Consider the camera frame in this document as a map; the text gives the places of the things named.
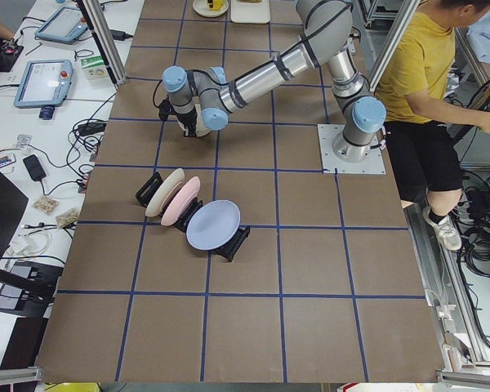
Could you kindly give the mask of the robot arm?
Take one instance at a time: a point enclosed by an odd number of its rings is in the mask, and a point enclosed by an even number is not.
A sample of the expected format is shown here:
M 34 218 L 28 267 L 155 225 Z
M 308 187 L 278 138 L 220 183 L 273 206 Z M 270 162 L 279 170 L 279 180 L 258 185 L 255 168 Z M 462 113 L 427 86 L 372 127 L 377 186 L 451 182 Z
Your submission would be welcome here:
M 334 154 L 350 163 L 364 160 L 386 111 L 371 95 L 346 46 L 353 27 L 352 6 L 347 1 L 297 1 L 295 8 L 303 27 L 298 41 L 234 80 L 227 80 L 221 67 L 165 69 L 162 84 L 167 96 L 157 106 L 159 118 L 176 117 L 187 137 L 196 135 L 198 122 L 220 131 L 232 113 L 306 70 L 325 65 L 345 119 L 342 133 L 332 143 Z

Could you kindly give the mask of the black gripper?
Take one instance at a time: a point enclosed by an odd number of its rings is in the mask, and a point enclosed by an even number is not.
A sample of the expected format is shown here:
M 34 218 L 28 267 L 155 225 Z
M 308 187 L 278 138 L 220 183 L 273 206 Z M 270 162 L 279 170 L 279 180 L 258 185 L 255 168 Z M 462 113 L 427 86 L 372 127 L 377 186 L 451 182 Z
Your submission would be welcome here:
M 198 113 L 195 104 L 176 105 L 176 117 L 184 127 L 184 137 L 197 136 L 196 126 Z

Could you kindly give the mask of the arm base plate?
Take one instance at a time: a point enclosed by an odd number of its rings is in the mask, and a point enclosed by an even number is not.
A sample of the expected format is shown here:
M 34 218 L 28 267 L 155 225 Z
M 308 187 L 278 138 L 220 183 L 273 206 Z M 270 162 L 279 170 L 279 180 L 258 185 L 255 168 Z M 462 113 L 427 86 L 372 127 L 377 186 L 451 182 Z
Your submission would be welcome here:
M 385 175 L 381 148 L 376 133 L 368 145 L 349 145 L 343 124 L 319 124 L 318 142 L 324 174 Z

